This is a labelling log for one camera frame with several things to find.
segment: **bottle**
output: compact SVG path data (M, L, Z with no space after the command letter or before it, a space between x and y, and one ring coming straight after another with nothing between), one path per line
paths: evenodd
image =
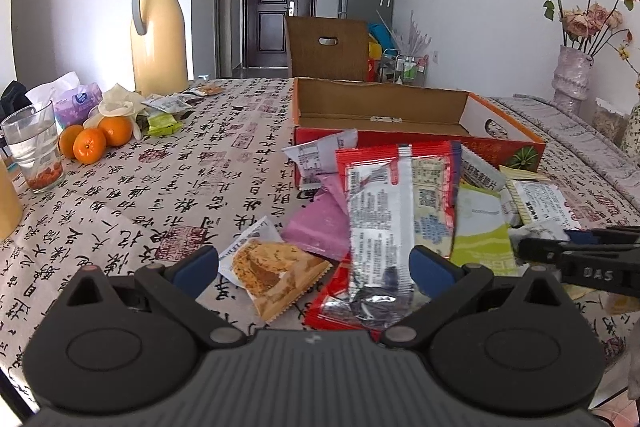
M9 172L6 169L4 160L0 159L0 194L2 194L2 204L0 204L0 240L9 237L20 225L22 220L22 204L15 192L14 184L11 181Z

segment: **cardboard box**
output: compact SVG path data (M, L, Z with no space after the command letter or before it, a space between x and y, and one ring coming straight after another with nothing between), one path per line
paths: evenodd
M322 17L286 17L289 77L366 82L369 30L366 22Z
M462 90L296 78L292 117L294 144L355 128L358 147L459 140L495 167L532 171L545 150L523 124Z

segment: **floor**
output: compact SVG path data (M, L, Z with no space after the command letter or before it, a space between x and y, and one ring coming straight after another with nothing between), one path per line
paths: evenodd
M287 68L236 68L231 78L289 78Z

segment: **yellow thermos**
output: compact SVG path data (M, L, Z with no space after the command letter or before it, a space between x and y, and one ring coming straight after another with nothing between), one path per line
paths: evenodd
M178 0L131 0L136 90L172 94L189 87L184 16Z

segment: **pink snack wrapper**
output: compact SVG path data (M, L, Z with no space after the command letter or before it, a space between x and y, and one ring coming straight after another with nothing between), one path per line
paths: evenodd
M318 179L322 183L322 188L331 194L342 211L346 215L349 215L349 210L347 208L347 196L342 188L340 174L318 174Z
M286 243L333 261L342 261L351 248L349 217L326 192L295 213L280 235Z

